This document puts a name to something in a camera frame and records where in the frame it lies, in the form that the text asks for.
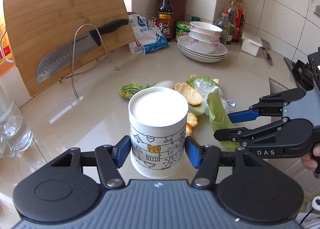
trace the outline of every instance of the bamboo cutting board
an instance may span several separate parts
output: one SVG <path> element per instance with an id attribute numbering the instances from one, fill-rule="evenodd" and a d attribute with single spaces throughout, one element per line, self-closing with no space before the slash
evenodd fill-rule
<path id="1" fill-rule="evenodd" d="M 71 65 L 36 83 L 36 70 L 41 59 L 73 40 L 77 29 L 86 23 L 96 27 L 116 19 L 128 19 L 123 0 L 3 0 L 4 18 L 16 66 L 31 96 L 71 72 Z M 82 28 L 78 35 L 91 27 Z M 108 52 L 135 40 L 129 23 L 102 35 Z M 103 46 L 75 62 L 75 68 L 104 55 Z"/>

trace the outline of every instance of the human hand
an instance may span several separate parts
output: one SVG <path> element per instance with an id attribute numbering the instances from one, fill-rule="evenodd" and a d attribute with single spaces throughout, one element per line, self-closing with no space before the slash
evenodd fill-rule
<path id="1" fill-rule="evenodd" d="M 314 156 L 320 156 L 320 143 L 318 143 L 314 148 L 313 148 L 313 155 Z M 308 152 L 306 155 L 303 155 L 301 158 L 301 162 L 303 166 L 311 171 L 315 171 L 318 163 L 311 158 L 311 153 Z"/>

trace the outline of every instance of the white countertop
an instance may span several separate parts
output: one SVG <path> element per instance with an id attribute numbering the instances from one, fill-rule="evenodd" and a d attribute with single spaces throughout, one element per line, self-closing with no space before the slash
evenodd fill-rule
<path id="1" fill-rule="evenodd" d="M 270 93 L 269 77 L 288 88 L 295 87 L 283 56 L 270 51 L 274 62 L 271 67 L 262 50 L 253 57 L 242 52 L 240 46 L 227 45 L 226 58 L 213 64 L 185 57 L 174 41 L 169 48 L 148 55 L 132 55 L 125 46 L 111 55 L 119 71 L 106 60 L 94 70 L 75 77 L 80 101 L 74 97 L 70 79 L 56 82 L 35 96 L 21 108 L 33 131 L 35 143 L 25 152 L 18 152 L 13 159 L 0 159 L 0 228 L 11 228 L 19 220 L 12 203 L 12 191 L 23 178 L 71 147 L 93 151 L 103 144 L 114 145 L 129 134 L 128 100 L 117 92 L 123 85 L 154 84 L 163 80 L 184 82 L 191 74 L 219 78 L 224 98 L 235 101 L 237 111 L 248 109 L 258 102 L 259 97 Z M 225 150 L 213 138 L 208 116 L 201 116 L 198 122 L 193 138 L 201 145 L 213 144 Z M 236 126 L 255 128 L 268 123 L 269 117 L 260 117 Z M 95 168 L 84 168 L 84 173 L 98 180 Z M 185 157 L 183 167 L 172 178 L 191 180 L 195 173 Z M 134 169 L 130 158 L 120 169 L 120 174 L 126 183 L 131 178 L 144 178 Z M 230 174 L 230 167 L 220 168 L 217 180 Z"/>

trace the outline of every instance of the black knife handle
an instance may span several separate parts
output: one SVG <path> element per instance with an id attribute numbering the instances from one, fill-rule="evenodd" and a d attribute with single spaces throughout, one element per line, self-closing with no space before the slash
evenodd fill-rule
<path id="1" fill-rule="evenodd" d="M 112 22 L 108 22 L 103 26 L 100 26 L 98 28 L 98 30 L 100 32 L 100 35 L 103 35 L 103 34 L 113 32 L 116 29 L 120 28 L 121 26 L 128 25 L 128 23 L 129 23 L 128 19 L 118 19 L 118 20 L 114 20 Z M 90 31 L 90 34 L 91 34 L 92 38 L 94 39 L 94 41 L 97 43 L 97 45 L 101 46 L 101 41 L 100 41 L 98 32 L 94 29 L 94 30 Z"/>

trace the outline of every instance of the white paper cup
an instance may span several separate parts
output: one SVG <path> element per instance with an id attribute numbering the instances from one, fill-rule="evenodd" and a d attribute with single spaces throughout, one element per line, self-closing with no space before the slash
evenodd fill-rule
<path id="1" fill-rule="evenodd" d="M 188 103 L 170 88 L 151 87 L 129 102 L 131 161 L 149 178 L 165 178 L 182 164 Z"/>

